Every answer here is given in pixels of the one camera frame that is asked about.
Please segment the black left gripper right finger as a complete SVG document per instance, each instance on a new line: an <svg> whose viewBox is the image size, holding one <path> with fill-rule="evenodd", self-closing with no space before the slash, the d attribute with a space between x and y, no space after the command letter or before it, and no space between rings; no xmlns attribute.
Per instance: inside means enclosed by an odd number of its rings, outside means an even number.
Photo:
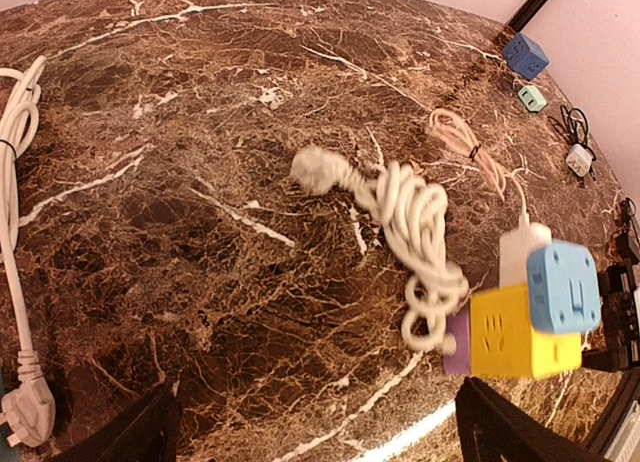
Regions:
<svg viewBox="0 0 640 462"><path fill-rule="evenodd" d="M478 378L464 379L455 406L465 462L604 459L545 428Z"/></svg>

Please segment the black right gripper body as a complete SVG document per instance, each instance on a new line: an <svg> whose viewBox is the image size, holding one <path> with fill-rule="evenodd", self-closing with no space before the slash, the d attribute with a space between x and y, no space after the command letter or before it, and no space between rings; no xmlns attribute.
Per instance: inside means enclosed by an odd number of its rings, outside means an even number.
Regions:
<svg viewBox="0 0 640 462"><path fill-rule="evenodd" d="M583 353L582 366L602 372L639 367L639 286L630 261L598 274L605 347Z"/></svg>

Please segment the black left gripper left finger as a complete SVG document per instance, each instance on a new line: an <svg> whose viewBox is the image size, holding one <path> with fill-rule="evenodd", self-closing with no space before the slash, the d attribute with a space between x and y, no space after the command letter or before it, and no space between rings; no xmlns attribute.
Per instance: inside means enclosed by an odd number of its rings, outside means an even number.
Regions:
<svg viewBox="0 0 640 462"><path fill-rule="evenodd" d="M180 402L165 382L49 461L175 461L179 431Z"/></svg>

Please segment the blue adapter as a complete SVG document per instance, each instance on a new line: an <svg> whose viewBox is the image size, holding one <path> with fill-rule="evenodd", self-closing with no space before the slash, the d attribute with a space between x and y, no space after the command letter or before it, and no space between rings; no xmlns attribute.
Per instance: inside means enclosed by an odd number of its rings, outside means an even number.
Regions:
<svg viewBox="0 0 640 462"><path fill-rule="evenodd" d="M529 309L538 332L584 334L601 322L596 263L587 247L554 240L527 260Z"/></svg>

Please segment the yellow cube socket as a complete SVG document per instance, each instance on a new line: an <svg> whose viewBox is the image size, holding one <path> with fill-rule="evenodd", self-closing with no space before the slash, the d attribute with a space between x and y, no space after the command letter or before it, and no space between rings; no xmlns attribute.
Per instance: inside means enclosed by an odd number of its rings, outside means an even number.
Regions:
<svg viewBox="0 0 640 462"><path fill-rule="evenodd" d="M470 300L471 374L544 379L582 365L579 334L536 331L525 284L477 293Z"/></svg>

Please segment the purple power strip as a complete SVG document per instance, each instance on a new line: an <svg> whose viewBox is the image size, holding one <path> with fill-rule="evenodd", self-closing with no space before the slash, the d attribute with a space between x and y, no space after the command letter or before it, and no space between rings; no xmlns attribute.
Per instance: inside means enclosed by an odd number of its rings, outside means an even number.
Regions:
<svg viewBox="0 0 640 462"><path fill-rule="evenodd" d="M455 339L455 350L443 356L444 371L449 375L470 375L470 311L462 308L447 317L447 333Z"/></svg>

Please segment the white charger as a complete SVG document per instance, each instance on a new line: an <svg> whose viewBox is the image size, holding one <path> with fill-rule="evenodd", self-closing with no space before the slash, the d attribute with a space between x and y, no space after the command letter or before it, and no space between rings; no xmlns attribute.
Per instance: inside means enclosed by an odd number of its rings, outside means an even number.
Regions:
<svg viewBox="0 0 640 462"><path fill-rule="evenodd" d="M551 242L551 229L537 222L502 234L499 239L499 287L526 283L529 255Z"/></svg>

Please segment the light blue charger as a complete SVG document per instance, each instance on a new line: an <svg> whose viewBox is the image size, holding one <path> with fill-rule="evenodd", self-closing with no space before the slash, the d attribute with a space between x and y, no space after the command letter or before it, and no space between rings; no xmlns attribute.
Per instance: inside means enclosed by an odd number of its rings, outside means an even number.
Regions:
<svg viewBox="0 0 640 462"><path fill-rule="evenodd" d="M565 162L578 177L584 177L590 172L593 160L594 156L587 148L581 144L574 144Z"/></svg>

